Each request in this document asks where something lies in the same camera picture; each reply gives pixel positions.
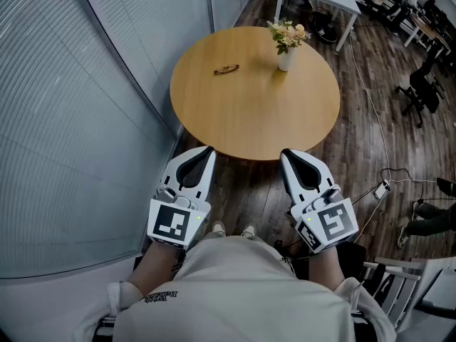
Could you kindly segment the black office chair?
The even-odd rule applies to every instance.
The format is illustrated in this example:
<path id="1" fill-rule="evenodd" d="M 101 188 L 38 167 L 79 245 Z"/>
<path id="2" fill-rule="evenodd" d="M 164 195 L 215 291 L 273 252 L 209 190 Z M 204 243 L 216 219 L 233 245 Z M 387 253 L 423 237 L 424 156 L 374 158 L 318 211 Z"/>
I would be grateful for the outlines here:
<path id="1" fill-rule="evenodd" d="M 407 115 L 410 112 L 410 109 L 414 108 L 418 114 L 418 128 L 423 126 L 423 117 L 421 112 L 427 108 L 431 114 L 434 114 L 439 107 L 440 100 L 444 97 L 442 93 L 445 90 L 441 86 L 440 82 L 436 78 L 434 81 L 430 82 L 427 78 L 428 74 L 432 70 L 436 61 L 437 53 L 440 49 L 441 44 L 437 41 L 437 39 L 434 39 L 428 55 L 421 67 L 410 74 L 410 85 L 407 88 L 402 88 L 401 86 L 397 86 L 395 88 L 396 93 L 402 92 L 410 99 L 410 103 L 401 112 L 402 116 Z"/>

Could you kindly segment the white chair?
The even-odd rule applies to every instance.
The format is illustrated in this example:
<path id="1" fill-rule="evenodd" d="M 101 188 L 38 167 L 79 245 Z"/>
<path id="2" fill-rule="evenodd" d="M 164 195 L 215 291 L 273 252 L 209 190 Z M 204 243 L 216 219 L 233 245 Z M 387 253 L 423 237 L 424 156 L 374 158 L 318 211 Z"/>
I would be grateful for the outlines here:
<path id="1" fill-rule="evenodd" d="M 374 292 L 397 333 L 418 322 L 415 307 L 442 270 L 456 269 L 456 257 L 399 261 L 377 257 L 363 264 L 362 279 L 371 281 L 377 270 L 383 272 Z"/>

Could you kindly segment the white slatted window blinds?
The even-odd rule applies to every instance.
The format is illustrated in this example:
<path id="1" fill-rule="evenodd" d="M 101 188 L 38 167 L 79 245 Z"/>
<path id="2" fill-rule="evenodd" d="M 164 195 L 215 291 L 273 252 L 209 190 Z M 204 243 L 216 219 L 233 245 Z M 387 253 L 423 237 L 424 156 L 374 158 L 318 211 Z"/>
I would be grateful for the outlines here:
<path id="1" fill-rule="evenodd" d="M 0 279 L 139 251 L 181 125 L 180 56 L 207 0 L 0 0 Z"/>

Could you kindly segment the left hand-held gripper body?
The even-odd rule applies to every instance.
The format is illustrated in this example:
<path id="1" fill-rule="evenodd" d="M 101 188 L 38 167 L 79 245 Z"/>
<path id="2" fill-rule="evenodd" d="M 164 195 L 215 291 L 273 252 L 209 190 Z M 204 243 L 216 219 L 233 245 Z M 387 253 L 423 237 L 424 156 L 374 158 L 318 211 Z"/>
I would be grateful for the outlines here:
<path id="1" fill-rule="evenodd" d="M 160 184 L 150 200 L 147 235 L 161 244 L 186 251 L 204 224 L 211 205 L 200 188 Z"/>

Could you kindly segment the wooden desk with white legs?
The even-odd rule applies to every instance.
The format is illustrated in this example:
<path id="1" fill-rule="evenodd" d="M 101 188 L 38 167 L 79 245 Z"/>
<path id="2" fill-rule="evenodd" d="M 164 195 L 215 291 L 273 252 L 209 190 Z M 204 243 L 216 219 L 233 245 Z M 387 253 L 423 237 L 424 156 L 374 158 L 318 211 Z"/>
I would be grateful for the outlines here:
<path id="1" fill-rule="evenodd" d="M 433 30 L 415 13 L 411 13 L 410 18 L 412 19 L 412 22 L 415 24 L 415 28 L 403 44 L 404 47 L 408 47 L 408 45 L 413 40 L 417 40 L 417 42 L 420 43 L 422 41 L 423 36 L 427 36 L 430 40 L 437 39 L 442 45 L 442 48 L 437 52 L 436 56 L 439 56 L 443 51 L 445 51 L 446 56 L 448 56 L 451 53 L 452 50 L 450 46 L 437 31 Z"/>

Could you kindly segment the black round robot vacuum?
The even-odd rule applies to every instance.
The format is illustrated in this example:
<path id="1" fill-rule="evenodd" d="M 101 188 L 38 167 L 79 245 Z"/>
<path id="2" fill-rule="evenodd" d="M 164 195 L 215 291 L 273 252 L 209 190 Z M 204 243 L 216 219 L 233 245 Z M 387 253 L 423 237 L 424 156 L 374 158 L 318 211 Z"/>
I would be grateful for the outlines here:
<path id="1" fill-rule="evenodd" d="M 327 44 L 333 44 L 337 41 L 333 15 L 330 11 L 313 11 L 309 17 L 309 22 L 318 40 Z"/>

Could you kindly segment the black chair seat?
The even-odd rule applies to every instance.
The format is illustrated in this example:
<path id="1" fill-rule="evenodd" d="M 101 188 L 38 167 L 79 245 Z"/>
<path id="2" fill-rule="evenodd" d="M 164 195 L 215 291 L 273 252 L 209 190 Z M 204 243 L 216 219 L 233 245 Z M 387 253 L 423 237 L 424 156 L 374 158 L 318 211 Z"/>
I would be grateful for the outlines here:
<path id="1" fill-rule="evenodd" d="M 438 177 L 436 179 L 439 190 L 449 197 L 456 197 L 456 182 L 442 179 Z"/>

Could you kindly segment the white vase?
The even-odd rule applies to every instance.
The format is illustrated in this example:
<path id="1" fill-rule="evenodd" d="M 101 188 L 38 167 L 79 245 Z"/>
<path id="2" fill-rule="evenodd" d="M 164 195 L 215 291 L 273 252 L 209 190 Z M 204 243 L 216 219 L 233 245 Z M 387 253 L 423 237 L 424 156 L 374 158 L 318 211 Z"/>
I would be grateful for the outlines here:
<path id="1" fill-rule="evenodd" d="M 287 51 L 284 51 L 279 55 L 279 70 L 282 72 L 288 72 L 294 59 L 295 47 L 289 47 Z"/>

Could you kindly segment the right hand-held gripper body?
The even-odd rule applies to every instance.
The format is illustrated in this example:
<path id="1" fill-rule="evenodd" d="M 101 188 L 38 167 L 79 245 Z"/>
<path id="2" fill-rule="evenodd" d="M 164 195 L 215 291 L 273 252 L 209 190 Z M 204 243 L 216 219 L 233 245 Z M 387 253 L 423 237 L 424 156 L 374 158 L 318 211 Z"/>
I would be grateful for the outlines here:
<path id="1" fill-rule="evenodd" d="M 352 201 L 343 197 L 337 185 L 310 202 L 294 205 L 291 216 L 296 222 L 295 230 L 314 254 L 334 247 L 358 232 Z"/>

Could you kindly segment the person's right forearm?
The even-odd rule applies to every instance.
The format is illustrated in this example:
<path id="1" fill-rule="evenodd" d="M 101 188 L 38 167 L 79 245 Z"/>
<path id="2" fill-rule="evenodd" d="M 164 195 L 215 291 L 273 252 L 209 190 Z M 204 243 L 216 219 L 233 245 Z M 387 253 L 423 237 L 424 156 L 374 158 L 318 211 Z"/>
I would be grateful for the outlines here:
<path id="1" fill-rule="evenodd" d="M 325 249 L 309 258 L 309 281 L 334 291 L 344 279 L 335 247 Z"/>

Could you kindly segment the person's white t-shirt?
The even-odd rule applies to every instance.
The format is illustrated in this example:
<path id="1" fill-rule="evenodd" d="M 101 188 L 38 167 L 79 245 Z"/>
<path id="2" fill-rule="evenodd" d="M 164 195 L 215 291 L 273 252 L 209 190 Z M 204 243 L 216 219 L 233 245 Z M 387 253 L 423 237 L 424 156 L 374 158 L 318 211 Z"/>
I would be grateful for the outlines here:
<path id="1" fill-rule="evenodd" d="M 74 342 L 395 342 L 396 332 L 355 278 L 332 291 L 300 280 L 258 237 L 210 232 L 147 296 L 108 285 Z"/>

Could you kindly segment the person's left forearm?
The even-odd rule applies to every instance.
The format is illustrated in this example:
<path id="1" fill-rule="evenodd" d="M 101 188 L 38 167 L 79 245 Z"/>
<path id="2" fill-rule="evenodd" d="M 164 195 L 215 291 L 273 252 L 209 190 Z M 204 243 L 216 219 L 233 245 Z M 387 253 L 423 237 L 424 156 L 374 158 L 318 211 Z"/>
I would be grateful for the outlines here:
<path id="1" fill-rule="evenodd" d="M 153 242 L 127 282 L 147 296 L 159 286 L 172 281 L 179 269 L 181 255 L 180 249 Z"/>

